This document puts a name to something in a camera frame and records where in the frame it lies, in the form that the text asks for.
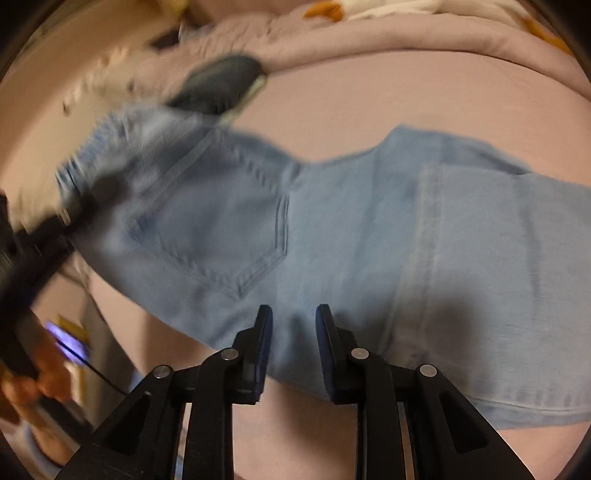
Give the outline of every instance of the hand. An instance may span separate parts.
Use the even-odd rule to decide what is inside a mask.
[[[39,370],[37,380],[6,375],[2,381],[2,390],[21,418],[31,425],[41,451],[52,462],[63,466],[74,452],[55,435],[33,405],[41,395],[61,402],[71,400],[72,384],[64,364],[65,357],[50,334],[45,330],[43,334],[33,354],[33,361]]]

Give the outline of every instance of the clamp jaw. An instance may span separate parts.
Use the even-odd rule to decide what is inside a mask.
[[[357,480],[534,479],[434,366],[389,365],[338,328],[328,305],[316,333],[330,399],[358,406]]]
[[[233,480],[232,404],[258,402],[267,373],[273,315],[201,365],[156,367],[74,454],[56,480],[168,480],[174,477],[184,408],[192,404],[183,479]]]

